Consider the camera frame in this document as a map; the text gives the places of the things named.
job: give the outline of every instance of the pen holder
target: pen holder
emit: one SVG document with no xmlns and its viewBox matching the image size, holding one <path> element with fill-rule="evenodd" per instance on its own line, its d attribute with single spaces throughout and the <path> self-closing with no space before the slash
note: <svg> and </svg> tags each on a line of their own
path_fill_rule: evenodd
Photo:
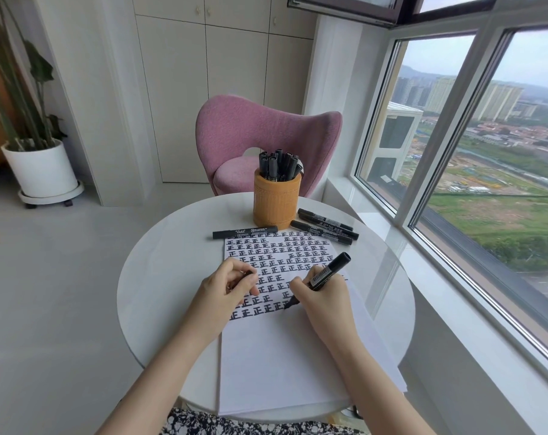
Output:
<svg viewBox="0 0 548 435">
<path fill-rule="evenodd" d="M 254 223 L 258 227 L 286 229 L 296 215 L 302 174 L 289 182 L 271 182 L 254 173 Z"/>
</svg>

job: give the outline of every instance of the sheet of paper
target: sheet of paper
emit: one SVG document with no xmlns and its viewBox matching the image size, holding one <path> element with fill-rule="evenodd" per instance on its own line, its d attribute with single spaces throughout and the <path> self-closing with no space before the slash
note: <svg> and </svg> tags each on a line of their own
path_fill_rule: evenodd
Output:
<svg viewBox="0 0 548 435">
<path fill-rule="evenodd" d="M 222 333 L 220 415 L 348 399 L 330 353 L 301 305 L 283 310 L 288 283 L 336 256 L 328 240 L 303 232 L 278 232 L 225 240 L 224 257 L 251 263 L 260 273 L 260 295 L 246 296 Z M 349 288 L 356 328 L 367 350 L 401 391 L 407 387 L 378 335 L 363 301 Z"/>
</svg>

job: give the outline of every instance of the person's left hand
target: person's left hand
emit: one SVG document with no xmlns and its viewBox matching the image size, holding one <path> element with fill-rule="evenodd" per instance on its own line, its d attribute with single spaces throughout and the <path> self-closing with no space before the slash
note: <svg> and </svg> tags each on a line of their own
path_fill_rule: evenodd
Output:
<svg viewBox="0 0 548 435">
<path fill-rule="evenodd" d="M 247 271 L 252 271 L 252 274 L 243 278 Z M 235 307 L 243 302 L 245 294 L 259 294 L 257 281 L 258 270 L 248 263 L 227 258 L 201 282 L 180 330 L 191 334 L 205 348 L 220 335 Z"/>
</svg>

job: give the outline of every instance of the white table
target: white table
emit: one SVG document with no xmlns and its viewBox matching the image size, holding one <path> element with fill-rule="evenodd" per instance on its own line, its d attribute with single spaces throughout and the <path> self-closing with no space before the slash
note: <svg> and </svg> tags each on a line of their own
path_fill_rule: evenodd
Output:
<svg viewBox="0 0 548 435">
<path fill-rule="evenodd" d="M 254 194 L 221 195 L 173 212 L 153 226 L 135 245 L 123 266 L 117 288 L 117 312 L 131 352 L 146 366 L 172 335 L 203 278 L 223 260 L 223 240 L 216 230 L 254 226 Z M 360 234 L 352 246 L 332 243 L 337 253 L 352 257 L 348 273 L 364 299 L 377 329 L 400 363 L 415 325 L 415 300 L 399 260 L 363 223 L 321 202 L 300 198 L 299 208 L 354 227 Z M 197 360 L 181 391 L 194 407 L 215 413 L 219 391 L 219 339 Z M 319 417 L 347 407 L 332 402 L 251 412 L 236 416 L 259 422 L 287 422 Z"/>
</svg>

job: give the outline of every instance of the potted plant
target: potted plant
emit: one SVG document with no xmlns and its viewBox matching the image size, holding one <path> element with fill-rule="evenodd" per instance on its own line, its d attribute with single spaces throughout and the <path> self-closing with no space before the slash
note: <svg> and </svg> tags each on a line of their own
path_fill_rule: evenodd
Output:
<svg viewBox="0 0 548 435">
<path fill-rule="evenodd" d="M 26 50 L 35 90 L 31 94 L 19 70 L 7 29 L 7 15 Z M 44 86 L 53 80 L 53 66 L 24 38 L 5 0 L 0 0 L 0 122 L 6 135 L 2 152 L 21 187 L 18 195 L 27 208 L 65 202 L 79 195 L 83 186 L 70 166 L 58 118 L 46 115 Z M 6 91 L 10 101 L 2 98 Z"/>
</svg>

